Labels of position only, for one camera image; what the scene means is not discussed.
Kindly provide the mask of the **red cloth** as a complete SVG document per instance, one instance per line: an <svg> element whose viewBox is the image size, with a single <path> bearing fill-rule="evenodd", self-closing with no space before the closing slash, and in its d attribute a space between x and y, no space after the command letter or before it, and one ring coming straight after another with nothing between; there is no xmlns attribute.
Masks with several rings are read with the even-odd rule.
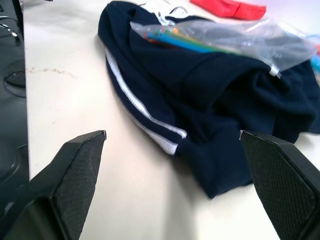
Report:
<svg viewBox="0 0 320 240"><path fill-rule="evenodd" d="M189 0L207 12L228 19L245 21L260 20L266 13L265 5L255 5L235 0Z"/></svg>

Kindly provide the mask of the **navy jacket with white stripes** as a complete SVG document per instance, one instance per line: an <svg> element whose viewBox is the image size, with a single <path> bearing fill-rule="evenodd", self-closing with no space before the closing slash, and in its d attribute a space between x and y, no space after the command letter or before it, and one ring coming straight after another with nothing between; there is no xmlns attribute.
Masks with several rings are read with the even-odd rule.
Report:
<svg viewBox="0 0 320 240"><path fill-rule="evenodd" d="M320 87L309 61L272 76L257 59L152 44L131 22L159 20L111 1L98 23L115 92L166 153L186 160L209 198L252 182L241 130L290 143L302 132L320 134Z"/></svg>

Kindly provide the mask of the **blue and orange object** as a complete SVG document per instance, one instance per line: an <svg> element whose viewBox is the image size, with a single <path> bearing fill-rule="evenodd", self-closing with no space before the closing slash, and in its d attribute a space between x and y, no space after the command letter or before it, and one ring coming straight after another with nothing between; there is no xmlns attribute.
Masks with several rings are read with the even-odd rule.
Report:
<svg viewBox="0 0 320 240"><path fill-rule="evenodd" d="M317 49L316 54L310 59L310 62L315 78L318 82L318 85L320 86L320 34L308 35L306 39L311 41Z"/></svg>

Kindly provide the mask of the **clear zip bag of straws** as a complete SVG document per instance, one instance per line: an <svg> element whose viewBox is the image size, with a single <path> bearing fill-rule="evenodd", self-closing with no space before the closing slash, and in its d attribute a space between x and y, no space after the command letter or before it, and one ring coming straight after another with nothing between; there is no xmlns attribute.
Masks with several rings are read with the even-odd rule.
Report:
<svg viewBox="0 0 320 240"><path fill-rule="evenodd" d="M320 36L308 37L285 23L264 19L249 23L187 20L174 25L130 22L143 39L197 53L226 53L264 62L272 76L311 60Z"/></svg>

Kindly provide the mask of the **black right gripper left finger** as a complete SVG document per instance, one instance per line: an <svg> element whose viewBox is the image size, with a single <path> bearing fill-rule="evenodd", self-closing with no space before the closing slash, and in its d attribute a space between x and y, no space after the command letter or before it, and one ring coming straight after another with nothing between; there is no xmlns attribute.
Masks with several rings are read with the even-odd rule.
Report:
<svg viewBox="0 0 320 240"><path fill-rule="evenodd" d="M96 189L105 130L64 143L31 181L0 192L0 240L79 240Z"/></svg>

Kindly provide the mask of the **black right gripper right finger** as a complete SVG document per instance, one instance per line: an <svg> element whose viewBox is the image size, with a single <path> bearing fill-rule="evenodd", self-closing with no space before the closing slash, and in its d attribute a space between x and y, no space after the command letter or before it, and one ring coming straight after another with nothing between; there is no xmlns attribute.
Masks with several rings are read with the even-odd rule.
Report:
<svg viewBox="0 0 320 240"><path fill-rule="evenodd" d="M240 136L255 191L280 240L320 240L320 171L292 143Z"/></svg>

